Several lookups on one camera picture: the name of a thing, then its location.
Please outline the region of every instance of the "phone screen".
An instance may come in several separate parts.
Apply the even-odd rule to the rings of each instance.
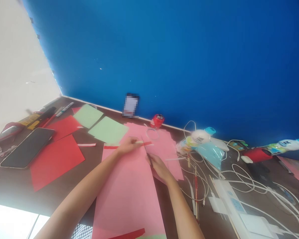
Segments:
[[[1,167],[26,168],[49,142],[54,130],[37,128],[25,138],[0,164]]]
[[[124,110],[123,110],[123,113],[122,113],[122,115],[124,117],[128,117],[128,118],[134,117],[135,110],[136,110],[137,104],[139,102],[139,98],[140,97],[136,94],[128,93],[126,95]]]

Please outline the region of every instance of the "light green paper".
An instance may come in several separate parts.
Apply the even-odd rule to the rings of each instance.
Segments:
[[[105,143],[119,143],[128,130],[127,126],[104,117],[88,133]]]
[[[73,117],[84,127],[91,128],[103,113],[90,105],[83,105]]]
[[[166,235],[161,234],[161,235],[152,235],[152,236],[140,236],[137,239],[166,239]]]

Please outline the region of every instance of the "white wall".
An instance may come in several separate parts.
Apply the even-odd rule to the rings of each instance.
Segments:
[[[28,14],[0,0],[0,132],[60,95]]]

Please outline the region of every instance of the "person's left hand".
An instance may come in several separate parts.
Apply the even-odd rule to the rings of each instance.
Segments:
[[[120,154],[126,154],[132,150],[139,148],[143,143],[136,143],[139,139],[137,137],[128,137],[117,149],[116,151]]]

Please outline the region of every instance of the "hand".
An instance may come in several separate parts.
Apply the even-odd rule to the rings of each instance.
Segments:
[[[143,143],[135,143],[139,139],[137,137],[128,137],[117,149],[119,155],[123,155],[131,152],[132,150],[139,148]]]
[[[157,172],[158,176],[160,176],[161,179],[165,181],[165,183],[168,183],[170,180],[174,179],[173,175],[168,170],[168,168],[166,167],[166,165],[164,164],[164,162],[161,160],[160,157],[151,153],[149,155],[153,163],[153,168]],[[150,160],[147,156],[146,156],[146,160],[150,164]]]

